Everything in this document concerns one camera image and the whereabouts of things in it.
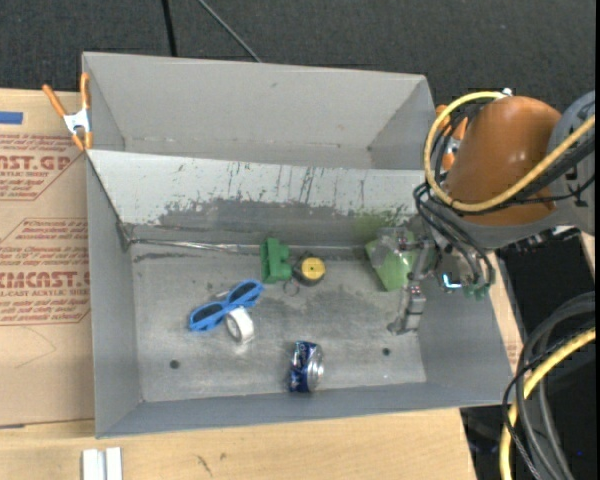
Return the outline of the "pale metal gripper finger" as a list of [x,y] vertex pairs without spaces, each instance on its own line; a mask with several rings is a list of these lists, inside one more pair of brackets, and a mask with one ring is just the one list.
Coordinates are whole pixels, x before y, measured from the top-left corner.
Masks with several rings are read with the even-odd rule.
[[402,233],[381,233],[372,248],[372,266],[380,268],[388,258],[397,257],[412,246],[412,241]]
[[395,320],[387,325],[392,334],[416,332],[424,313],[426,296],[418,283],[405,285],[401,291],[398,314]]

